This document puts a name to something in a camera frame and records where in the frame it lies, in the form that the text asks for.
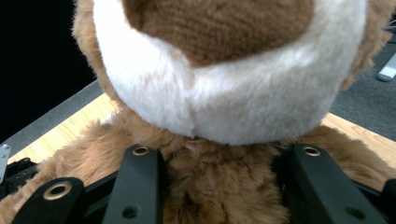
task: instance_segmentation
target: teddy bear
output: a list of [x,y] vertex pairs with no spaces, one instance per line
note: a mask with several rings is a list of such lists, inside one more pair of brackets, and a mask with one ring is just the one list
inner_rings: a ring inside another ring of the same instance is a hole
[[320,121],[389,39],[382,27],[395,7],[77,0],[73,36],[118,111],[41,162],[0,202],[0,222],[51,179],[88,186],[117,171],[134,144],[158,148],[165,162],[163,223],[288,223],[271,170],[279,145],[322,147],[351,179],[382,189],[396,171]]

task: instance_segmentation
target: metal grommet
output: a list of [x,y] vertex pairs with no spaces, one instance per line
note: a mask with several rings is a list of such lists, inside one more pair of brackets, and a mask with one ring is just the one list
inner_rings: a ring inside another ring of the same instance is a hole
[[308,156],[320,156],[320,151],[312,147],[305,147],[304,152]]
[[149,153],[149,149],[147,147],[138,147],[133,151],[136,156],[144,156]]
[[68,181],[56,183],[44,192],[44,199],[47,201],[54,201],[62,198],[72,189],[72,184]]

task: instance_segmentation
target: brown teddy bear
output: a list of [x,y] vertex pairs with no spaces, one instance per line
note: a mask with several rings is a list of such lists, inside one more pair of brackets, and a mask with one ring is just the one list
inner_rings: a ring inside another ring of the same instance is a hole
[[77,0],[73,35],[119,110],[42,162],[0,202],[0,222],[51,179],[90,185],[117,171],[133,144],[158,148],[165,161],[164,223],[287,223],[270,167],[277,145],[322,147],[349,177],[382,189],[395,171],[319,124],[388,40],[381,28],[395,6]]

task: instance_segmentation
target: gray carpet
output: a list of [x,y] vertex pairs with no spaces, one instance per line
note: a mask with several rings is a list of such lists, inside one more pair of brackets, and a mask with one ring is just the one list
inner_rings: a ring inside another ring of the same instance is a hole
[[396,78],[376,79],[376,74],[396,52],[394,36],[375,57],[375,67],[362,72],[353,86],[341,92],[331,112],[365,129],[396,141]]

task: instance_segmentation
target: white fur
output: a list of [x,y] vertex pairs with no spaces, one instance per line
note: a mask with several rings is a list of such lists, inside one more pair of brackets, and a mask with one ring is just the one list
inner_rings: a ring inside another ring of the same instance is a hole
[[314,4],[307,32],[293,43],[203,68],[131,28],[120,0],[94,0],[94,22],[111,83],[143,119],[242,145],[298,136],[329,111],[361,42],[366,1]]

